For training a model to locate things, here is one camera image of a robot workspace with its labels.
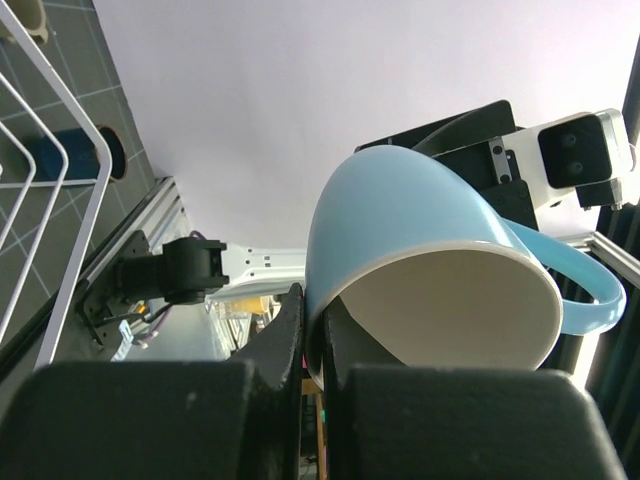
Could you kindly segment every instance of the mug rim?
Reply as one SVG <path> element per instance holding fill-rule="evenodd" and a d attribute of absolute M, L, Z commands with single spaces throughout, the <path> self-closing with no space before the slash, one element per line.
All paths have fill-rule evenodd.
<path fill-rule="evenodd" d="M 329 304 L 340 295 L 340 292 L 343 292 L 344 290 L 346 290 L 350 285 L 360 280 L 365 275 L 368 275 L 369 273 L 379 268 L 382 268 L 386 265 L 389 265 L 393 262 L 397 262 L 410 257 L 418 256 L 418 255 L 425 255 L 429 253 L 438 253 L 438 252 L 444 252 L 444 251 L 456 251 L 456 250 L 485 252 L 485 253 L 490 253 L 494 255 L 500 255 L 503 257 L 508 257 L 511 260 L 515 260 L 520 265 L 524 266 L 531 272 L 535 273 L 536 276 L 543 281 L 543 284 L 546 287 L 546 289 L 555 297 L 556 299 L 556 302 L 554 302 L 555 332 L 552 335 L 553 338 L 550 338 L 549 341 L 547 342 L 548 345 L 546 347 L 546 353 L 536 361 L 536 365 L 533 365 L 531 367 L 532 369 L 538 368 L 549 355 L 549 352 L 553 348 L 553 345 L 555 345 L 556 341 L 558 340 L 558 337 L 560 336 L 560 331 L 562 328 L 562 316 L 563 316 L 562 296 L 560 295 L 560 291 L 558 290 L 558 287 L 555 281 L 553 280 L 553 278 L 551 277 L 551 275 L 549 275 L 549 273 L 544 268 L 544 266 L 542 266 L 542 264 L 535 257 L 533 257 L 532 254 L 527 255 L 513 246 L 492 243 L 486 240 L 447 240 L 447 241 L 430 243 L 428 245 L 420 245 L 417 247 L 414 246 L 404 250 L 400 250 L 398 252 L 394 252 L 387 256 L 383 256 L 379 258 L 377 261 L 367 264 L 361 270 L 358 270 L 356 274 L 351 275 L 343 284 L 339 285 L 337 288 L 334 288 L 328 295 L 325 295 L 324 299 L 321 302 L 318 302 L 314 311 L 310 312 L 310 315 L 308 317 L 309 334 L 307 336 L 307 341 L 305 345 L 305 357 L 307 359 L 307 370 L 309 371 L 309 374 L 311 375 L 311 378 L 313 378 L 314 382 L 321 389 L 324 390 L 324 379 L 322 377 L 323 355 L 322 355 L 322 352 L 318 352 L 317 354 L 315 354 L 315 352 L 311 351 L 311 349 L 309 348 L 310 345 L 313 343 L 311 341 L 311 338 L 314 337 L 314 335 L 317 335 L 316 326 L 318 324 L 318 319 L 320 315 L 329 306 Z M 317 370 L 315 368 L 316 358 L 318 359 L 318 363 L 319 363 Z"/>

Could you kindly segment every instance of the mug handle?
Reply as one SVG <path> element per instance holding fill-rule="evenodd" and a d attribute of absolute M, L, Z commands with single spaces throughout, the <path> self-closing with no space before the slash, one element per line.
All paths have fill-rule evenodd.
<path fill-rule="evenodd" d="M 595 300 L 562 300 L 562 333 L 586 335 L 611 329 L 624 314 L 627 295 L 620 281 L 602 264 L 554 238 L 504 219 L 540 263 L 576 282 Z"/>

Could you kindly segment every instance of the light blue mug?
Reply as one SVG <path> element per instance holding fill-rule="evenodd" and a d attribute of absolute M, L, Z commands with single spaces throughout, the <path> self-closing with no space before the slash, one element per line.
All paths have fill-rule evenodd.
<path fill-rule="evenodd" d="M 547 265 L 593 304 L 562 300 Z M 604 332 L 625 291 L 604 266 L 502 219 L 466 182 L 424 155 L 365 149 L 331 176 L 306 260 L 306 359 L 322 385 L 318 319 L 340 297 L 408 365 L 535 369 L 558 335 Z"/>

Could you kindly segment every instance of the white backdrop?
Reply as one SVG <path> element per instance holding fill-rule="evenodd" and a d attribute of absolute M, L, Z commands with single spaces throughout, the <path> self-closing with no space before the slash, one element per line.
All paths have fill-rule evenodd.
<path fill-rule="evenodd" d="M 506 98 L 621 108 L 638 0 L 94 0 L 142 141 L 210 238 L 304 246 L 354 147 Z M 568 234 L 597 212 L 542 219 Z"/>

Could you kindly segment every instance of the dish rack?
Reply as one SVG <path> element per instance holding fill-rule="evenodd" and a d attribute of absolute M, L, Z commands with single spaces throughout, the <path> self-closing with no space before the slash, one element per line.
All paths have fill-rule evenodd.
<path fill-rule="evenodd" d="M 84 214 L 84 218 L 82 219 L 82 223 L 80 225 L 80 230 L 78 232 L 75 244 L 73 246 L 73 250 L 71 252 L 71 257 L 69 258 L 69 263 L 67 265 L 64 277 L 62 279 L 62 283 L 60 285 L 60 290 L 57 295 L 57 299 L 55 301 L 55 305 L 53 307 L 51 317 L 49 319 L 49 324 L 44 334 L 44 339 L 42 345 L 40 347 L 40 352 L 38 353 L 38 357 L 35 363 L 35 368 L 40 368 L 42 366 L 48 365 L 53 361 L 56 348 L 58 346 L 58 342 L 60 340 L 60 335 L 62 333 L 62 327 L 64 325 L 65 318 L 69 311 L 69 306 L 71 304 L 71 297 L 73 295 L 76 283 L 78 281 L 78 276 L 80 274 L 80 269 L 82 266 L 82 262 L 87 252 L 87 246 L 91 239 L 91 233 L 93 231 L 93 227 L 96 222 L 96 218 L 98 216 L 98 211 L 100 210 L 100 205 L 102 203 L 102 198 L 104 196 L 107 183 L 109 181 L 109 176 L 111 172 L 111 153 L 107 146 L 107 143 L 102 138 L 96 127 L 91 122 L 91 119 L 84 111 L 84 109 L 80 106 L 78 101 L 74 98 L 73 94 L 69 90 L 69 88 L 65 85 L 65 83 L 61 80 L 58 73 L 51 66 L 47 58 L 37 47 L 36 43 L 32 40 L 27 30 L 22 26 L 16 15 L 9 8 L 5 0 L 0 1 L 0 22 L 2 22 L 7 30 L 11 33 L 12 37 L 15 39 L 15 43 L 19 45 L 24 52 L 29 57 L 30 61 L 33 65 L 40 71 L 40 74 L 45 78 L 47 83 L 51 86 L 56 95 L 60 98 L 62 103 L 69 110 L 74 119 L 78 122 L 80 127 L 84 130 L 87 136 L 94 143 L 97 153 L 100 158 L 100 169 L 98 172 L 98 176 L 95 180 L 82 180 L 82 181 L 65 181 L 65 176 L 67 173 L 67 169 L 69 167 L 69 156 L 64 149 L 64 147 L 60 144 L 60 142 L 56 139 L 53 133 L 47 128 L 44 122 L 38 117 L 36 112 L 27 104 L 27 102 L 22 98 L 22 96 L 18 93 L 18 91 L 11 85 L 11 83 L 7 80 L 3 72 L 0 72 L 0 82 L 6 87 L 7 91 L 10 95 L 12 95 L 20 106 L 26 111 L 26 113 L 31 117 L 31 119 L 40 127 L 44 135 L 51 140 L 51 142 L 55 145 L 55 147 L 60 152 L 62 157 L 62 169 L 58 175 L 58 178 L 54 182 L 38 182 L 34 181 L 37 172 L 37 165 L 35 159 L 29 152 L 29 150 L 25 147 L 25 145 L 17 139 L 9 129 L 4 125 L 3 122 L 0 121 L 0 130 L 2 133 L 7 136 L 7 138 L 22 152 L 26 161 L 29 164 L 29 173 L 27 178 L 22 183 L 5 183 L 0 185 L 0 188 L 12 188 L 19 189 L 20 192 L 18 194 L 17 200 L 11 209 L 11 212 L 7 216 L 6 224 L 4 225 L 2 232 L 0 233 L 0 249 L 4 245 L 4 242 L 7 239 L 7 236 L 11 230 L 11 227 L 17 218 L 17 216 L 21 212 L 21 208 L 23 205 L 23 201 L 27 195 L 27 192 L 32 188 L 42 188 L 42 187 L 53 187 L 51 196 L 47 203 L 47 206 L 44 210 L 44 214 L 42 216 L 40 225 L 38 226 L 33 244 L 27 253 L 27 257 L 25 263 L 22 267 L 22 271 L 20 272 L 20 276 L 18 277 L 18 281 L 13 290 L 13 293 L 10 297 L 9 304 L 7 306 L 6 311 L 2 315 L 2 320 L 0 320 L 0 342 L 2 341 L 7 327 L 9 326 L 9 322 L 11 321 L 11 317 L 15 310 L 18 299 L 20 298 L 20 294 L 22 293 L 22 289 L 24 287 L 27 275 L 35 258 L 35 255 L 38 251 L 38 247 L 40 246 L 42 235 L 49 223 L 49 219 L 51 217 L 51 213 L 60 194 L 60 190 L 63 186 L 70 185 L 93 185 L 93 190 L 91 192 L 91 197 L 89 199 L 89 204 L 87 206 L 86 212 Z"/>

